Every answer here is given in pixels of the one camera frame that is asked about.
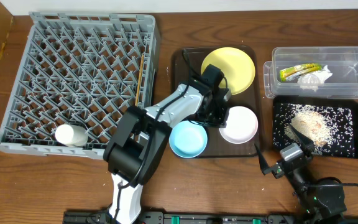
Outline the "pale green plastic cup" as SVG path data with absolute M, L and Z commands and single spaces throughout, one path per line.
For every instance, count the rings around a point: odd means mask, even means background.
M 72 124 L 62 124 L 55 131 L 56 140 L 68 147 L 82 147 L 88 142 L 86 129 Z

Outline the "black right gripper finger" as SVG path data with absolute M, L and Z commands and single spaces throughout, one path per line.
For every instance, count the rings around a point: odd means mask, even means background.
M 311 153 L 314 151 L 314 141 L 310 138 L 305 136 L 304 134 L 300 133 L 296 128 L 294 128 L 291 124 L 289 124 L 289 128 L 293 133 L 294 137 L 300 143 L 301 150 L 305 153 L 306 156 L 310 156 Z
M 270 166 L 265 160 L 265 157 L 263 156 L 262 152 L 258 148 L 258 146 L 255 144 L 255 150 L 257 152 L 258 158 L 259 158 L 259 166 L 260 170 L 262 171 L 263 175 L 266 175 L 270 172 Z

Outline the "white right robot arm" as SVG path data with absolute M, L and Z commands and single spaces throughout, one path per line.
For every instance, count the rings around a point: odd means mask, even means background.
M 334 177 L 313 177 L 308 164 L 313 160 L 314 141 L 292 125 L 289 128 L 298 142 L 283 148 L 280 151 L 282 158 L 273 166 L 268 165 L 260 149 L 256 149 L 260 170 L 264 175 L 271 173 L 276 179 L 287 178 L 306 210 L 300 223 L 334 223 L 347 210 L 343 186 Z

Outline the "leftover rice pile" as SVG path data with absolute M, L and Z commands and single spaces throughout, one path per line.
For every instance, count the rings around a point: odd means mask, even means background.
M 354 122 L 349 108 L 279 103 L 273 107 L 273 145 L 297 143 L 294 127 L 314 143 L 313 154 L 355 158 Z

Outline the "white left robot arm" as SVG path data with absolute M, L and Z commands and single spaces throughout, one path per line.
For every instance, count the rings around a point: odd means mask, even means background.
M 143 186 L 161 161 L 172 129 L 192 117 L 195 124 L 220 128 L 225 125 L 231 91 L 221 69 L 208 65 L 199 75 L 189 74 L 177 89 L 156 105 L 130 106 L 103 154 L 114 183 L 111 223 L 133 223 L 140 215 Z

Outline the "light blue plastic bowl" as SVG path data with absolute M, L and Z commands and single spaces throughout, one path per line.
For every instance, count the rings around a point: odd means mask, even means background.
M 208 135 L 204 127 L 190 121 L 182 121 L 169 137 L 172 151 L 179 157 L 190 159 L 199 156 L 206 148 Z

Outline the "wooden chopstick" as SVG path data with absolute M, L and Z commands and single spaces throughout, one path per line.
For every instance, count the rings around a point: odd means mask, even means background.
M 142 72 L 143 72 L 143 67 L 144 67 L 144 57 L 145 57 L 145 55 L 142 54 L 141 61 L 140 61 L 139 77 L 138 77 L 138 82 L 137 82 L 137 91 L 136 91 L 136 96 L 135 96 L 135 106 L 137 106 L 139 103 L 140 86 L 142 83 Z

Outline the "yellow plastic plate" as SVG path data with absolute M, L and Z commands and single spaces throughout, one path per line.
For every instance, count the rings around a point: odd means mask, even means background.
M 214 65 L 223 72 L 232 95 L 248 89 L 255 78 L 255 65 L 251 57 L 234 47 L 222 47 L 209 53 L 203 60 L 201 73 L 208 65 Z

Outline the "green snack wrapper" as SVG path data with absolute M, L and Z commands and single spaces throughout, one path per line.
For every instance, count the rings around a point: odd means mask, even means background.
M 315 72 L 321 69 L 322 65 L 318 63 L 295 65 L 293 67 L 280 70 L 279 77 L 282 82 L 289 82 L 302 75 L 305 75 L 310 72 Z

